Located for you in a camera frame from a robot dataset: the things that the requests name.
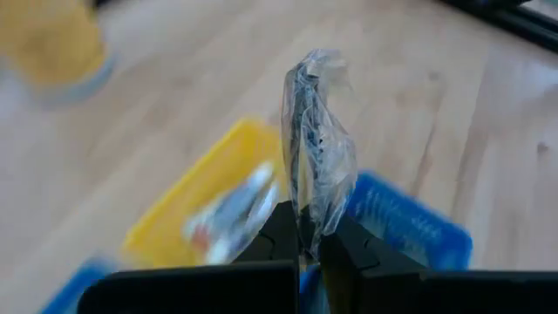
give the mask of floor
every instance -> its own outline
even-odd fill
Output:
[[[558,268],[558,56],[434,0],[127,0],[100,15],[108,84],[64,106],[0,84],[0,312],[36,311],[285,72],[350,63],[332,110],[372,168],[471,232],[473,267]]]

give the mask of yellow basket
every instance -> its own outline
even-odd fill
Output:
[[[132,227],[124,242],[124,253],[143,267],[200,264],[201,257],[181,235],[182,226],[190,215],[218,194],[237,186],[265,160],[276,164],[284,184],[278,131],[254,119],[237,122]]]

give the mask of plastic bag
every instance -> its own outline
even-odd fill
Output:
[[[355,145],[327,108],[330,92],[346,81],[346,63],[333,50],[311,51],[285,78],[281,125],[289,195],[301,233],[299,212],[309,207],[316,259],[321,236],[335,231],[357,180]]]
[[[205,264],[230,263],[257,236],[279,197],[272,162],[262,163],[241,185],[215,197],[182,229]]]

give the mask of wood grain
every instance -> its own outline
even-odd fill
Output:
[[[0,83],[0,312],[36,311],[240,117],[278,121],[285,72],[338,48],[332,104],[372,168],[464,224],[473,267],[558,268],[558,57],[430,0],[128,0],[117,68],[76,104]]]

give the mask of yellow object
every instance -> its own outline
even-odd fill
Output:
[[[86,81],[106,60],[82,0],[0,0],[0,52],[38,90]]]
[[[124,252],[142,267],[201,264],[202,256],[183,239],[182,226],[266,160],[276,164],[276,177],[284,184],[278,130],[254,119],[237,122],[128,232]]]

